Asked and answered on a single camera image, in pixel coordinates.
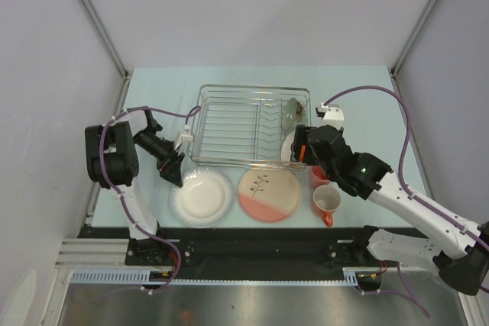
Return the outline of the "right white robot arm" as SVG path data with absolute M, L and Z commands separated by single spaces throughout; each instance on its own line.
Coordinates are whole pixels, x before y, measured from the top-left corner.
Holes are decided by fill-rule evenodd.
M 406 184 L 401 175 L 370 153 L 354 153 L 343 130 L 299 125 L 283 143 L 282 157 L 318 166 L 343 192 L 385 208 L 422 237 L 366 226 L 352 247 L 354 260 L 370 266 L 394 261 L 436 274 L 452 289 L 477 295 L 488 272 L 488 225 L 449 211 Z

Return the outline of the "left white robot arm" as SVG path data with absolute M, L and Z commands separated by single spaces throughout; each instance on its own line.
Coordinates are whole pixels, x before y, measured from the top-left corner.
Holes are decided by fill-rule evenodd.
M 161 179 L 180 188 L 183 186 L 181 165 L 185 157 L 181 142 L 167 140 L 157 134 L 164 128 L 151 110 L 126 110 L 104 125 L 85 129 L 86 165 L 89 178 L 109 190 L 120 201 L 128 220 L 129 259 L 145 258 L 158 265 L 168 256 L 178 257 L 178 249 L 157 236 L 158 220 L 151 214 L 138 185 L 140 170 L 136 147 L 156 159 Z

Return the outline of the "metal wire dish rack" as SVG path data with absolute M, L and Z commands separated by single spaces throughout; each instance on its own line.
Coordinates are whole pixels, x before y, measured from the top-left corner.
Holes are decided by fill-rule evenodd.
M 188 154 L 203 166 L 288 169 L 300 171 L 305 165 L 292 163 L 282 151 L 294 123 L 286 115 L 287 103 L 299 103 L 301 124 L 311 118 L 308 89 L 273 86 L 206 84 L 199 90 L 201 106 L 192 123 L 194 141 Z

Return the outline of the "green ceramic bowl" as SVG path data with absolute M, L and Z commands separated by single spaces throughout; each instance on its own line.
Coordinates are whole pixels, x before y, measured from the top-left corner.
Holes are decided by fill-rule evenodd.
M 284 131 L 288 131 L 298 124 L 306 124 L 306 109 L 296 98 L 291 98 L 284 107 L 281 127 Z

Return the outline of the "white scalloped plate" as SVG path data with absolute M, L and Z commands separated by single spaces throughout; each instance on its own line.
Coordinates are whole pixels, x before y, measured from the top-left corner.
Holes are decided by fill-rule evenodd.
M 188 228 L 211 228 L 232 210 L 235 190 L 227 175 L 215 169 L 200 168 L 185 173 L 183 186 L 173 187 L 172 214 Z

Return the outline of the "white bowl orange outside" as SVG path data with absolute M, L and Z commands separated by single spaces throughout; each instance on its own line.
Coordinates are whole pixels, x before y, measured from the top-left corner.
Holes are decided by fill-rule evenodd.
M 283 142 L 281 153 L 280 153 L 280 158 L 282 162 L 294 162 L 296 160 L 293 157 L 294 135 L 295 135 L 294 131 L 290 132 Z

